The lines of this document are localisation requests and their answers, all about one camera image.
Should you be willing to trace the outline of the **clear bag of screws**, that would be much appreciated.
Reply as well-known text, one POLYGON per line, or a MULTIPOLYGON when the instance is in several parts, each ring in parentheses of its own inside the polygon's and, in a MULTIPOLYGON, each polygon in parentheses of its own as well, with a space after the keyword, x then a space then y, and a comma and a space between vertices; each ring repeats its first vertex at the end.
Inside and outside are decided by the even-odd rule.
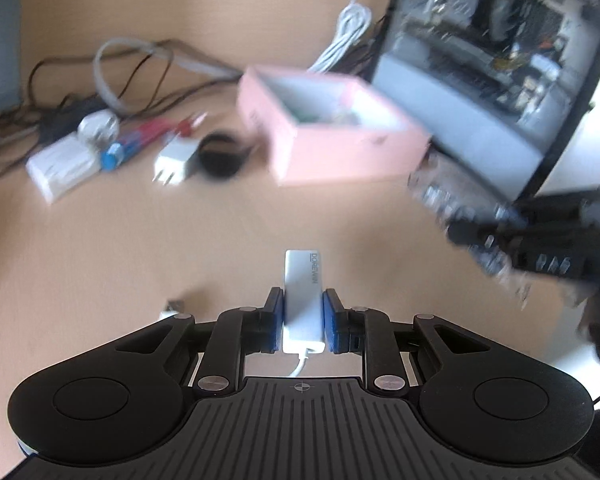
POLYGON ((513 268, 509 256, 498 247, 495 235, 476 232, 479 226, 519 228, 524 219, 505 200, 500 200, 454 159, 430 150, 410 174, 408 189, 435 216, 448 241, 466 249, 483 273, 496 281, 519 309, 528 301, 531 282, 513 268))

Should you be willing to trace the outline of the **red blue toothpaste tube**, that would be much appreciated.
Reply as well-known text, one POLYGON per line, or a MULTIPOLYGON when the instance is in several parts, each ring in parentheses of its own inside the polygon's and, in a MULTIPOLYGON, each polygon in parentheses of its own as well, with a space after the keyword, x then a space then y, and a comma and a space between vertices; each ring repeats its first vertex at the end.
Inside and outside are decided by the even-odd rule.
POLYGON ((169 142, 177 136, 189 138, 208 115, 208 112, 203 112, 179 122, 171 122, 166 118, 142 122, 134 130, 123 133, 100 153, 100 168, 105 172, 114 171, 157 140, 169 142))

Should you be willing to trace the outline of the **black rubber funnel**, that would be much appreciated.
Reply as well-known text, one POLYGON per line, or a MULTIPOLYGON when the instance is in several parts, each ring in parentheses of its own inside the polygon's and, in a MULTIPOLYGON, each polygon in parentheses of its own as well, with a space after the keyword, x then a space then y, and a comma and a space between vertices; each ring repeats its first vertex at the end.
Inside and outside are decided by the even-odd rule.
POLYGON ((215 130, 198 145, 198 167, 211 179, 228 180, 239 174, 252 150, 251 145, 229 131, 215 130))

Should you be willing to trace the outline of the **right computer monitor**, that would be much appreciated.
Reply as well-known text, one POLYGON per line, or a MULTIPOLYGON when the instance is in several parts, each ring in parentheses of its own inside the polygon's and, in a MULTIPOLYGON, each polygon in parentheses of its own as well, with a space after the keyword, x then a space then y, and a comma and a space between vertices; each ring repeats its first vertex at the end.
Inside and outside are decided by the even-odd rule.
POLYGON ((600 82, 600 0, 390 0, 370 82, 493 191, 533 195, 600 82))

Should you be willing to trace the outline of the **pink open cardboard box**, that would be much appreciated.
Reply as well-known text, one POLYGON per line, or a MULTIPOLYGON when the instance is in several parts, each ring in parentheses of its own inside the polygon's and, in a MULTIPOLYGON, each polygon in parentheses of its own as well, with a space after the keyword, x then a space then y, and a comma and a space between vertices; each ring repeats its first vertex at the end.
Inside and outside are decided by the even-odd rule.
POLYGON ((355 76, 250 66, 236 107, 280 186, 406 177, 430 145, 416 119, 355 76))

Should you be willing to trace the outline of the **white boxy power adapter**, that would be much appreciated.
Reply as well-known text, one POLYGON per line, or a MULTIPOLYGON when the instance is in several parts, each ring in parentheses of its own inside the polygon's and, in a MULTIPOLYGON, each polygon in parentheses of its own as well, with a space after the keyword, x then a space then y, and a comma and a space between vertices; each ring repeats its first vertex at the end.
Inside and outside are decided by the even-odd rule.
POLYGON ((98 174, 100 159, 90 144, 70 133, 32 155, 26 169, 46 203, 52 204, 98 174))

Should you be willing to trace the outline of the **white round travel plug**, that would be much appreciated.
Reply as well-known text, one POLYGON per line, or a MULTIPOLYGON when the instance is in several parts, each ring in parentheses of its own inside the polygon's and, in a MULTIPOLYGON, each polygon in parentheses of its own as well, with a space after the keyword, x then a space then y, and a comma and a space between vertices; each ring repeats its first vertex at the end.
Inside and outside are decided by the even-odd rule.
POLYGON ((98 110, 85 116, 76 129, 78 138, 94 148, 104 148, 117 140, 120 119, 111 110, 98 110))

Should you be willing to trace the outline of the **small white wall charger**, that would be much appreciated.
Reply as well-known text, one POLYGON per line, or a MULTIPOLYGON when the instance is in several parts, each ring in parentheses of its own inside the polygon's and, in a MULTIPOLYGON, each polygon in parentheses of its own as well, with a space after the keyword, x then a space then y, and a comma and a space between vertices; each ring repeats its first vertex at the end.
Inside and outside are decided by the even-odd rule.
POLYGON ((174 136, 155 159, 152 180, 166 186, 180 185, 188 179, 194 171, 199 144, 197 139, 174 136))

